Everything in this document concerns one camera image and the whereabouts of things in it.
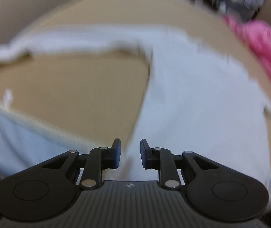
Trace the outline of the white small garment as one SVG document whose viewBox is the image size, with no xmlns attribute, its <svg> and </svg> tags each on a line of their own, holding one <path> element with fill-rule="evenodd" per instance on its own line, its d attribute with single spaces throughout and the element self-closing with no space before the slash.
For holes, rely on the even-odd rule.
<svg viewBox="0 0 271 228">
<path fill-rule="evenodd" d="M 0 63 L 22 56 L 140 52 L 151 75 L 118 180 L 153 176 L 140 163 L 139 142 L 173 153 L 194 151 L 260 181 L 269 192 L 271 163 L 265 113 L 271 101 L 232 58 L 203 48 L 185 32 L 165 26 L 73 26 L 20 36 L 0 45 Z"/>
</svg>

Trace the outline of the pink quilt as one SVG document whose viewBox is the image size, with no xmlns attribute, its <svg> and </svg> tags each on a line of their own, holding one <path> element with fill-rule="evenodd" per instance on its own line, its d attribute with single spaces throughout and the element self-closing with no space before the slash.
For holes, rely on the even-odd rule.
<svg viewBox="0 0 271 228">
<path fill-rule="evenodd" d="M 271 26 L 261 20 L 239 23 L 231 15 L 223 19 L 237 39 L 257 57 L 271 79 Z"/>
</svg>

